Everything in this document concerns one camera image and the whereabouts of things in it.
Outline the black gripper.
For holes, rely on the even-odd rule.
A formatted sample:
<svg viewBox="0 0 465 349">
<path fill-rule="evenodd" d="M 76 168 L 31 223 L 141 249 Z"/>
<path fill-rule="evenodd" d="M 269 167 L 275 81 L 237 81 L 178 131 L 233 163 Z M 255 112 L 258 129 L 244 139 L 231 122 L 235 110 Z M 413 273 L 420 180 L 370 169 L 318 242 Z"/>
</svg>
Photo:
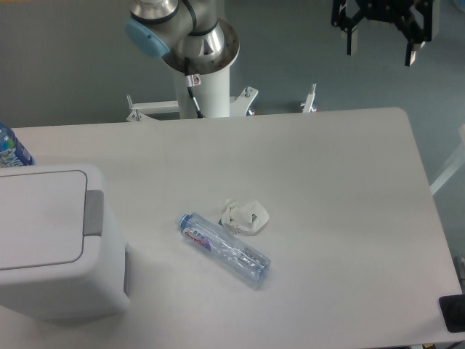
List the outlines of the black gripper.
<svg viewBox="0 0 465 349">
<path fill-rule="evenodd" d="M 348 1 L 332 1 L 331 24 L 347 40 L 347 55 L 357 51 L 357 25 L 363 19 L 395 24 L 407 40 L 405 66 L 412 66 L 416 53 L 439 31 L 439 1 L 356 1 L 354 15 Z"/>
</svg>

